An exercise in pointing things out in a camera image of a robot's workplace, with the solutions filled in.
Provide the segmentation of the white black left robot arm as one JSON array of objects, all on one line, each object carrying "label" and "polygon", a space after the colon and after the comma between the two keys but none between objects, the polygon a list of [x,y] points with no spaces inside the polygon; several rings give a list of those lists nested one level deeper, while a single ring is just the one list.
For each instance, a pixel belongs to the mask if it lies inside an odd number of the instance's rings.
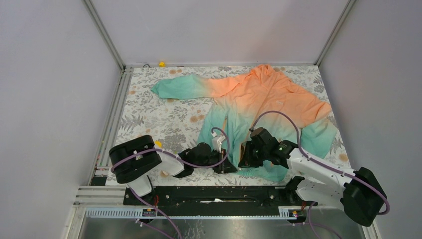
[{"label": "white black left robot arm", "polygon": [[111,172],[119,184],[135,191],[135,198],[144,205],[154,200],[149,173],[161,170],[170,176],[190,176],[197,168],[211,168],[217,174],[237,172],[229,161],[224,134],[212,133],[211,144],[199,143],[178,154],[160,148],[152,136],[145,135],[112,147],[108,154],[112,163]]}]

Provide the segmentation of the mint and orange zip jacket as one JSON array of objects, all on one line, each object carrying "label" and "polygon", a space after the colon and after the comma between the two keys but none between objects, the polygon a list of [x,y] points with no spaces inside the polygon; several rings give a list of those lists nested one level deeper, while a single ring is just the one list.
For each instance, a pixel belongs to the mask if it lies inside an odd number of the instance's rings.
[{"label": "mint and orange zip jacket", "polygon": [[337,129],[329,121],[329,103],[294,83],[270,65],[249,72],[213,79],[197,75],[163,79],[152,87],[162,99],[212,98],[199,143],[211,144],[211,129],[219,127],[228,136],[229,160],[237,165],[249,129],[263,127],[278,140],[299,141],[306,151],[324,158]]}]

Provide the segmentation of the aluminium frame post left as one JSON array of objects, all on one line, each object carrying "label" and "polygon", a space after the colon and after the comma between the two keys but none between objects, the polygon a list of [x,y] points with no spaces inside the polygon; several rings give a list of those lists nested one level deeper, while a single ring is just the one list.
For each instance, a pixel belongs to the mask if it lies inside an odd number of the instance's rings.
[{"label": "aluminium frame post left", "polygon": [[112,58],[114,59],[115,63],[119,67],[121,71],[125,70],[125,63],[122,60],[115,44],[113,43],[107,29],[93,3],[92,0],[82,0],[82,3],[86,7],[88,14],[90,15],[94,25],[96,26],[101,38],[103,39],[107,49],[109,50]]}]

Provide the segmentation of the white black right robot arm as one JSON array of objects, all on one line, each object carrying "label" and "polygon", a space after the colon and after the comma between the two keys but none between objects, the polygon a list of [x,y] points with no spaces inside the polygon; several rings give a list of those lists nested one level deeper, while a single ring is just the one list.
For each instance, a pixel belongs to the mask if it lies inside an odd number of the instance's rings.
[{"label": "white black right robot arm", "polygon": [[278,141],[268,130],[259,127],[251,131],[238,166],[262,166],[265,160],[296,172],[285,192],[287,202],[292,205],[306,201],[335,207],[354,222],[368,227],[387,199],[371,170],[324,163],[298,144]]}]

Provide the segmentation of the aluminium frame post right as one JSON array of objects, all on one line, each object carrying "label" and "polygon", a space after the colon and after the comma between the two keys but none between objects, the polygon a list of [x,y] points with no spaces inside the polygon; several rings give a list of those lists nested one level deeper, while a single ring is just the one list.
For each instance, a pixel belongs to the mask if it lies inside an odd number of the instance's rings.
[{"label": "aluminium frame post right", "polygon": [[314,62],[314,65],[320,66],[325,59],[330,47],[333,45],[338,33],[340,32],[343,24],[346,22],[349,14],[351,13],[354,5],[356,4],[357,0],[348,0],[342,13],[340,14],[340,17],[338,18],[334,28],[332,29],[326,43],[324,44],[320,54],[318,55],[316,61]]}]

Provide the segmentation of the aluminium frame post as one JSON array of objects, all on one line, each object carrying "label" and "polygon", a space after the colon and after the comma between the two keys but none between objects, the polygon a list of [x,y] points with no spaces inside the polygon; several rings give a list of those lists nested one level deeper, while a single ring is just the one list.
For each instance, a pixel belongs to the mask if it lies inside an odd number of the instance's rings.
[{"label": "aluminium frame post", "polygon": [[107,49],[109,50],[112,58],[114,59],[115,63],[119,67],[121,71],[125,70],[125,63],[122,60],[115,44],[113,43],[107,29],[93,3],[92,0],[82,0],[82,3],[86,7],[88,14],[90,15],[94,25],[96,26],[101,38],[103,39]]},{"label": "aluminium frame post", "polygon": [[356,4],[357,0],[348,0],[342,13],[340,14],[340,17],[338,18],[334,28],[332,29],[326,43],[324,44],[320,54],[318,55],[316,61],[314,62],[314,65],[320,66],[325,59],[330,47],[333,45],[338,33],[340,32],[343,24],[346,22],[349,14],[351,13],[354,5]]}]

